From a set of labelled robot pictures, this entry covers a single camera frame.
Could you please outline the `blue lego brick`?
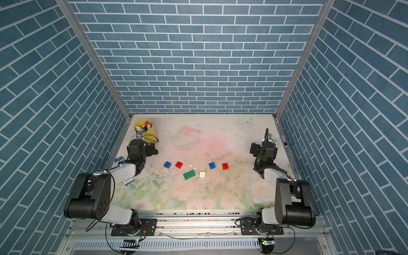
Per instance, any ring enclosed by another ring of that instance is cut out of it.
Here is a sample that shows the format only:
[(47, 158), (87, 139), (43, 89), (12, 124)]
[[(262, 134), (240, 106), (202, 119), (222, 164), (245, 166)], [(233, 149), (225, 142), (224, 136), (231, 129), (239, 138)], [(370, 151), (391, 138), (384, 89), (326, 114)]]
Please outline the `blue lego brick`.
[(164, 164), (164, 167), (166, 169), (169, 169), (171, 166), (172, 166), (172, 164), (170, 162), (168, 162), (168, 161), (166, 161), (165, 164)]
[(209, 168), (210, 168), (211, 170), (212, 170), (212, 169), (215, 169), (215, 168), (216, 168), (215, 163), (214, 163), (214, 162), (209, 163)]

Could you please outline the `floral table mat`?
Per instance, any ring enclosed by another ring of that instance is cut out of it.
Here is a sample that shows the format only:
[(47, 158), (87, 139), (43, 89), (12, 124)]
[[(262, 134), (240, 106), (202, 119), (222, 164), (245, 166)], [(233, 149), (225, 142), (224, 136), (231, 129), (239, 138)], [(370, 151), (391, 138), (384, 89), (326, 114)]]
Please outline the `floral table mat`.
[[(271, 115), (136, 115), (121, 142), (127, 156), (134, 125), (153, 121), (158, 155), (147, 158), (142, 172), (126, 186), (116, 186), (113, 203), (136, 210), (258, 209), (274, 204), (275, 185), (254, 171), (252, 143), (261, 143), (266, 128), (278, 148), (275, 163), (293, 174), (290, 160)], [(169, 169), (164, 167), (170, 162)], [(181, 169), (175, 167), (183, 164)], [(209, 168), (214, 162), (215, 169)], [(222, 164), (227, 163), (228, 170)], [(185, 180), (183, 174), (195, 171)], [(200, 178), (200, 171), (206, 172)]]

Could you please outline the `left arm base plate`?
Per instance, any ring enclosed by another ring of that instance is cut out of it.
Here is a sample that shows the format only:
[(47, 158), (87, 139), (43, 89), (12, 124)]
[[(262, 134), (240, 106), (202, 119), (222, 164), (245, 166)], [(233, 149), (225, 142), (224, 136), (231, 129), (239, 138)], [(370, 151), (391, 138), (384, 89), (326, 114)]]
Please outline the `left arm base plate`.
[(157, 226), (157, 219), (139, 219), (131, 221), (126, 225), (114, 225), (111, 236), (113, 237), (130, 237), (141, 235), (141, 237), (153, 236)]

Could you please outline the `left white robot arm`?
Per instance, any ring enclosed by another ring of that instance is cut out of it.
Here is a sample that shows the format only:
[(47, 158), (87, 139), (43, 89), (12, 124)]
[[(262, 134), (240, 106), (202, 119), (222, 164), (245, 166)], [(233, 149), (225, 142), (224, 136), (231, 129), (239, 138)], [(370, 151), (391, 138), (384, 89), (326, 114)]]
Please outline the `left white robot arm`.
[(136, 235), (141, 232), (142, 223), (135, 209), (127, 209), (112, 204), (116, 186), (120, 183), (128, 186), (133, 178), (145, 167), (147, 157), (157, 155), (155, 144), (157, 136), (137, 132), (136, 137), (127, 145), (127, 158), (117, 160), (118, 166), (95, 173), (81, 173), (73, 183), (64, 207), (67, 218), (90, 219), (112, 226), (119, 235)]

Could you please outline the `blue white small box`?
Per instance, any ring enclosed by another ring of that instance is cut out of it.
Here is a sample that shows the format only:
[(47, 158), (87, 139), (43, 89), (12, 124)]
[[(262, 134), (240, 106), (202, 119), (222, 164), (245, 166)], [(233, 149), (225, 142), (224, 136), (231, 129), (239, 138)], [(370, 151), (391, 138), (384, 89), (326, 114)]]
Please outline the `blue white small box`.
[(118, 164), (118, 165), (121, 165), (121, 164), (124, 163), (124, 158), (122, 156), (118, 157), (118, 158), (114, 159), (114, 163)]

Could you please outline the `aluminium mounting rail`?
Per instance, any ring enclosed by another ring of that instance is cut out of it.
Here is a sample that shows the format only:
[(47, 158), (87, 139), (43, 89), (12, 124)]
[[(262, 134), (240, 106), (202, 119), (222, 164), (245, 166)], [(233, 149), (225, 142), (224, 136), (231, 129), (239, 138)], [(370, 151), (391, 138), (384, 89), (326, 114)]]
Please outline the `aluminium mounting rail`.
[(281, 226), (283, 235), (242, 235), (234, 223), (242, 217), (257, 219), (255, 210), (145, 210), (140, 219), (157, 219), (153, 236), (143, 237), (144, 251), (189, 251), (210, 249), (260, 249), (262, 238), (272, 239), (275, 252), (284, 254), (334, 255), (332, 239), (323, 218), (312, 228)]

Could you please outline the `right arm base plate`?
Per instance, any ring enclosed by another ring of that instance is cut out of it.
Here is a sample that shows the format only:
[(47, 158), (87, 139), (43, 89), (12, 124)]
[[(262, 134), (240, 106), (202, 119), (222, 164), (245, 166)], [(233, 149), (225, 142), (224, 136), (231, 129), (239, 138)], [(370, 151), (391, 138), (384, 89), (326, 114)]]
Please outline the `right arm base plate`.
[(280, 225), (264, 224), (252, 217), (238, 218), (234, 222), (241, 230), (242, 235), (283, 235)]

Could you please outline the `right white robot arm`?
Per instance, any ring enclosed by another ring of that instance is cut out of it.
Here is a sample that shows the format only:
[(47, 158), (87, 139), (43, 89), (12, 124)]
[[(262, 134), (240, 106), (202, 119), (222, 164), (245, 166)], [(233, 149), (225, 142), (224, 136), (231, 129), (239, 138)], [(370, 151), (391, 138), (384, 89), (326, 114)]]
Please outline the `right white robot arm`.
[(312, 228), (316, 223), (317, 213), (310, 183), (292, 178), (288, 171), (275, 164), (277, 152), (278, 148), (269, 135), (269, 129), (265, 130), (260, 144), (251, 144), (250, 154), (255, 157), (254, 171), (276, 188), (274, 206), (261, 208), (257, 212), (256, 224)]

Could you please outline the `green long lego brick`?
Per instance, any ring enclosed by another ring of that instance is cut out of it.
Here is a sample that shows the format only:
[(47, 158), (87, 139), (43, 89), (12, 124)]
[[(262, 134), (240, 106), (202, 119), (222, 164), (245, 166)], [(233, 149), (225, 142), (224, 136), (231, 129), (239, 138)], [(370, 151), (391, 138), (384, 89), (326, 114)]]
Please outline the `green long lego brick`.
[(185, 180), (189, 180), (189, 179), (195, 177), (195, 175), (196, 175), (195, 171), (191, 170), (189, 172), (184, 173), (183, 177), (184, 177)]

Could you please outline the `yellow pen cup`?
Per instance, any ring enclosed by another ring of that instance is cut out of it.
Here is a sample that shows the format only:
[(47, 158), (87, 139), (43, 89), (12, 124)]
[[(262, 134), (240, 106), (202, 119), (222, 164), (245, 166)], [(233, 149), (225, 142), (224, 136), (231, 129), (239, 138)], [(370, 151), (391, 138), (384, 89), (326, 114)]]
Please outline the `yellow pen cup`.
[(144, 119), (138, 121), (134, 125), (134, 131), (140, 133), (140, 139), (146, 143), (157, 143), (157, 132), (153, 121), (150, 119)]

